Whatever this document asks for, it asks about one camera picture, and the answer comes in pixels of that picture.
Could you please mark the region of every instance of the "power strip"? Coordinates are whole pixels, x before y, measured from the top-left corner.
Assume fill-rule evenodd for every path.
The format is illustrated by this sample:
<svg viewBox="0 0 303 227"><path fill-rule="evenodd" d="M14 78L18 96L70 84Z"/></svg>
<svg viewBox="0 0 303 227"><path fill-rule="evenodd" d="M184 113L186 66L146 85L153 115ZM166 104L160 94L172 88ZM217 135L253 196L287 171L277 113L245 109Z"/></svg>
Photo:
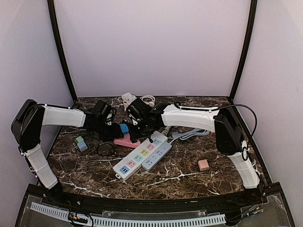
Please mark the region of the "power strip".
<svg viewBox="0 0 303 227"><path fill-rule="evenodd" d="M149 139L146 139L141 145L124 157L118 162L113 170L117 173L117 178L127 180L133 175L142 165L142 163L148 159L164 142L167 141L167 137L158 131L155 131L151 135L153 143L150 143Z"/></svg>
<svg viewBox="0 0 303 227"><path fill-rule="evenodd" d="M150 171L160 160L169 152L172 145L164 142L150 157L142 163L142 167L146 171Z"/></svg>

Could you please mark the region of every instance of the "white slotted strip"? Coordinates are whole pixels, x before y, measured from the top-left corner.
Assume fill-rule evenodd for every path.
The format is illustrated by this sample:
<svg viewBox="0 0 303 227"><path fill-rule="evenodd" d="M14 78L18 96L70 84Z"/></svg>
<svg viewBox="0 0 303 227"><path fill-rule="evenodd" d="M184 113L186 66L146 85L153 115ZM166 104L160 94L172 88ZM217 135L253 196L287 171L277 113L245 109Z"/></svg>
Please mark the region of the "white slotted strip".
<svg viewBox="0 0 303 227"><path fill-rule="evenodd" d="M32 206L30 209L59 220L68 221L67 209L57 209L36 202L32 202ZM88 218L82 214L78 214L78 217L88 220ZM213 226L213 225L226 223L224 214L210 216L210 217L203 217L203 218L161 220L161 221L123 220L123 219L102 218L95 216L92 216L92 218L94 220L95 227L205 227L205 226ZM90 219L86 225L91 226Z"/></svg>

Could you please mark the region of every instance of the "gray cable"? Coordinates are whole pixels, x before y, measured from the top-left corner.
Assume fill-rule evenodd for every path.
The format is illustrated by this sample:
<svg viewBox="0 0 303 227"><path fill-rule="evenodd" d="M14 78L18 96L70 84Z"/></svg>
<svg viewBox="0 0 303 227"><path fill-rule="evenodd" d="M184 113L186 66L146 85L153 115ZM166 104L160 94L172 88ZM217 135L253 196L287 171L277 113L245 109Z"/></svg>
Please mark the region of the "gray cable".
<svg viewBox="0 0 303 227"><path fill-rule="evenodd" d="M193 129L193 130L185 132L185 133L174 132L172 134L173 140L169 143L172 144L177 139L187 140L193 136L207 136L208 134L209 134L209 131L203 130L203 129Z"/></svg>

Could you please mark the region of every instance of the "marble table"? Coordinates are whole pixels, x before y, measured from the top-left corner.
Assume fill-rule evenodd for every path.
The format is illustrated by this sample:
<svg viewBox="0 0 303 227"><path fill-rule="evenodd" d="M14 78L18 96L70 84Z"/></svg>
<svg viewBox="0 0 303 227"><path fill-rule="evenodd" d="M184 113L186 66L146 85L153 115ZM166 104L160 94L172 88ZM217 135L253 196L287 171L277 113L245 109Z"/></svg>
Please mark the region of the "marble table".
<svg viewBox="0 0 303 227"><path fill-rule="evenodd" d="M88 109L98 100L103 100L117 109L115 122L129 121L120 99L80 98L75 106ZM187 106L221 106L228 103L225 97L157 97L156 103L181 102ZM172 128L186 132L190 128ZM88 145L84 152L74 145L74 139L83 136ZM193 137L186 141L177 140L170 152L150 171L140 168L127 181L117 179L113 166L132 149L110 145L99 147L98 141L88 135L85 129L62 127L48 157L53 172L59 177L64 191L83 195L116 199L164 200L185 199L243 191L242 180L228 157L219 153L215 145L214 133ZM251 148L252 157L257 159ZM210 168L199 171L198 161L206 159ZM258 170L262 168L257 160Z"/></svg>

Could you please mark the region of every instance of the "white power strip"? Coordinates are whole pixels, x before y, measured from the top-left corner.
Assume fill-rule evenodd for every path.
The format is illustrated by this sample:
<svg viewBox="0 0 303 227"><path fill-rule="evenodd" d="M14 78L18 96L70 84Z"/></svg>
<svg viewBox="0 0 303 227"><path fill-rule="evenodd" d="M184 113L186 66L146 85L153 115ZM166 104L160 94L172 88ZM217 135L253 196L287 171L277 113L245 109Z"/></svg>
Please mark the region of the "white power strip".
<svg viewBox="0 0 303 227"><path fill-rule="evenodd" d="M142 163L156 151L164 142L167 141L167 137L162 133L155 131L151 135L153 143L150 143L149 139L146 139L141 145L124 157L114 167L114 171L117 173L117 178L127 180L133 175L142 165Z"/></svg>

